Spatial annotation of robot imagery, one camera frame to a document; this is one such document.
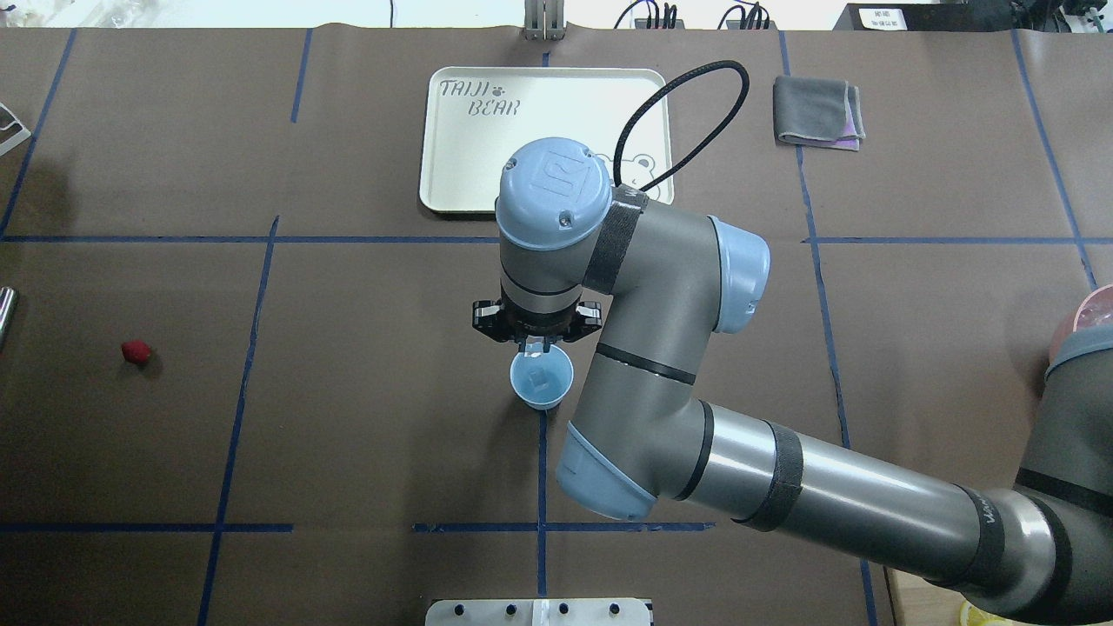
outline rectangular white tray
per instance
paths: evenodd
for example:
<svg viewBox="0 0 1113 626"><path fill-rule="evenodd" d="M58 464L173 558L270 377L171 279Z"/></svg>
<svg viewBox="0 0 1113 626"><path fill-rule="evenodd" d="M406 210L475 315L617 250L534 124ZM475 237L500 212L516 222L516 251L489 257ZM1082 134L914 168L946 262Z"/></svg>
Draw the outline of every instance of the rectangular white tray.
<svg viewBox="0 0 1113 626"><path fill-rule="evenodd" d="M499 177L518 148L575 139L610 158L631 114L664 86L650 69L446 67L429 81L421 200L437 213L492 213ZM627 140L622 182L640 187L672 166L666 100ZM672 179L650 192L672 202Z"/></svg>

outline lemon slice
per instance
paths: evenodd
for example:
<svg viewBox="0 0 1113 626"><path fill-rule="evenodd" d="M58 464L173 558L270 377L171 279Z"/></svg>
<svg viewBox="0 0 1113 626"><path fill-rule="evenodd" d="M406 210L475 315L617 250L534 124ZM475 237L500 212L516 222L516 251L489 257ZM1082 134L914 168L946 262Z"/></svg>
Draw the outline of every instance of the lemon slice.
<svg viewBox="0 0 1113 626"><path fill-rule="evenodd" d="M1013 626L1012 619L997 617L992 613L986 613L968 601L963 601L958 609L959 626Z"/></svg>

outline robotic arm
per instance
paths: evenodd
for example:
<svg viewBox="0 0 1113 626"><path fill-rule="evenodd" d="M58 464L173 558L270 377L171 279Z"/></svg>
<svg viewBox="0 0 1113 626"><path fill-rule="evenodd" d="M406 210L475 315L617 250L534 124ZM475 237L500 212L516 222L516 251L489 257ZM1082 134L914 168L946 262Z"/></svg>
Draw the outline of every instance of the robotic arm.
<svg viewBox="0 0 1113 626"><path fill-rule="evenodd" d="M496 217L502 297L473 325L545 350L602 326L556 478L584 507L644 518L658 498L728 512L1046 624L1113 618L1113 326L1071 335L1048 370L1013 490L977 492L692 398L710 333L738 332L769 250L715 217L611 187L570 139L521 148Z"/></svg>

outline small red object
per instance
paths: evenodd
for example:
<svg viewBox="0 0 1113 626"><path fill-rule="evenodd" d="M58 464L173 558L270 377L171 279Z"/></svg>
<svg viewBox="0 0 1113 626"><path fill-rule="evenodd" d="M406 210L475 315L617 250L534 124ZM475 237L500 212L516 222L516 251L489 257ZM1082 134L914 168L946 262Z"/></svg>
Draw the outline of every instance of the small red object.
<svg viewBox="0 0 1113 626"><path fill-rule="evenodd" d="M150 346L137 340L126 341L120 344L124 352L124 360L136 365L146 365L150 361Z"/></svg>

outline black wire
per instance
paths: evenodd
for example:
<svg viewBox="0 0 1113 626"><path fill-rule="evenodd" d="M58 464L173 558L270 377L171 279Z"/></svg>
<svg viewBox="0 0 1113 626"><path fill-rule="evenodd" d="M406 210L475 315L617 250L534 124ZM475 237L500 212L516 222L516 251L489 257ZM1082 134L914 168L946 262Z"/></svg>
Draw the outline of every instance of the black wire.
<svg viewBox="0 0 1113 626"><path fill-rule="evenodd" d="M659 21L661 19L661 8L657 4L657 0L634 0L633 2L630 3L629 7L627 7L622 11L622 14L619 16L619 19L614 20L614 28L618 28L619 25L622 23L622 18L624 18L627 13L630 12L631 9L633 9L638 4L641 4L642 2L648 2L649 4L653 6L654 18L646 18L646 28L653 28L653 21L654 20Z"/></svg>
<svg viewBox="0 0 1113 626"><path fill-rule="evenodd" d="M735 4L733 7L727 9L727 12L722 13L722 19L719 20L719 26L715 27L716 30L719 30L720 28L722 28L722 25L727 23L727 17L730 16L730 11L733 11L735 9L742 10L742 19L739 21L739 23L746 21L746 7L741 4Z"/></svg>
<svg viewBox="0 0 1113 626"><path fill-rule="evenodd" d="M681 74L677 78L670 80L664 87L658 89L657 92L650 96L648 100L642 102L642 105L638 107L638 110L633 111L633 115L630 116L630 120L627 121L626 127L622 128L622 133L619 134L618 144L614 145L614 160L612 164L614 168L613 175L614 175L615 186L622 184L622 173L620 172L622 167L622 150L626 148L627 138L630 137L630 133L633 130L634 125L638 124L638 120L640 120L641 117L646 115L647 111L649 111L649 109L653 108L653 105L656 105L662 98L668 96L669 91L672 91L677 87L680 87L681 85L688 82L693 78L703 76L705 74L710 74L717 69L732 69L736 72L738 72L738 76L742 79L742 88L739 89L738 91L738 99L735 100L735 106L730 108L730 111L727 114L726 117L722 118L722 121L720 121L718 126L716 126L710 133L708 133L707 137L703 137L703 140L700 141L698 146L692 148L692 151L688 153L688 156L680 159L679 163L670 167L669 170L666 172L664 174L647 183L644 186L641 187L641 190L648 192L649 189L652 189L653 187L659 185L662 180L666 180L677 172L680 172L681 167L688 165L688 162L696 158L696 155L698 155L703 148L706 148L708 144L713 141L715 138L719 136L719 133L722 133L723 128L726 128L727 125L735 119L735 116L738 115L738 109L742 108L742 102L746 101L746 96L750 92L750 75L746 71L746 68L742 67L741 63L730 59L725 59L721 61L707 63L705 66L700 66L696 69L691 69L686 71L684 74Z"/></svg>

